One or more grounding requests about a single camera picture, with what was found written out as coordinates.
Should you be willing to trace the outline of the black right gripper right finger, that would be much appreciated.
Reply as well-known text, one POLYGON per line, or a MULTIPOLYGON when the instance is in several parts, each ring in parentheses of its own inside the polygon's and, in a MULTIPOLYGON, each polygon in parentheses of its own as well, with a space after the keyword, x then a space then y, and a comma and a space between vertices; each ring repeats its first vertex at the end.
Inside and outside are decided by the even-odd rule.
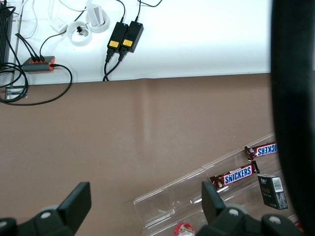
POLYGON ((201 184, 202 209, 207 220, 198 236, 303 236, 295 224, 279 214, 260 220, 244 213, 238 205, 226 206, 211 182, 201 184))

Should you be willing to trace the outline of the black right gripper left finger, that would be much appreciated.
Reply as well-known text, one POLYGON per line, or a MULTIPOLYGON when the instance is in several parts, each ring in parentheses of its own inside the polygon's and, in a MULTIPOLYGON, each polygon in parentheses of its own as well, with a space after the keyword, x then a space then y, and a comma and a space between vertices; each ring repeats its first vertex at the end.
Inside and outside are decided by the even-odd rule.
POLYGON ((2 236, 73 236, 92 206, 89 182, 80 182, 56 209, 46 209, 17 224, 12 217, 0 219, 2 236))

